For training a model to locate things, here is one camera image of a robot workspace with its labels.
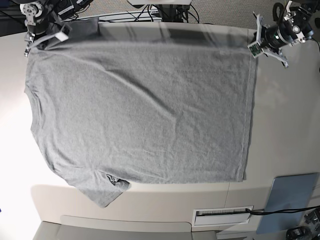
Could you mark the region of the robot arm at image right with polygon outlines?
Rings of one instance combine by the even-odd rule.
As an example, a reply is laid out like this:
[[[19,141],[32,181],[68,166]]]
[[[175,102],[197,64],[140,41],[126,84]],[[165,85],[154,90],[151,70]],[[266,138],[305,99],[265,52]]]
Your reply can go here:
[[[247,46],[251,55],[255,59],[262,55],[273,57],[288,68],[288,59],[284,56],[282,48],[293,47],[313,39],[314,31],[309,21],[319,10],[318,0],[288,0],[285,5],[277,2],[272,9],[275,22],[272,26],[265,25],[263,16],[254,13],[256,32]]]

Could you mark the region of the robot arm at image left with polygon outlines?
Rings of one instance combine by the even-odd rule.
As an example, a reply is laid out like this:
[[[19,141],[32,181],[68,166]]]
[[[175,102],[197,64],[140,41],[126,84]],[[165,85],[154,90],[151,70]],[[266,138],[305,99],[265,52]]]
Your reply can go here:
[[[27,57],[33,48],[43,46],[52,39],[64,42],[69,39],[70,26],[63,23],[56,13],[57,4],[48,0],[19,0],[20,11],[25,16],[24,25],[27,42],[24,56]]]

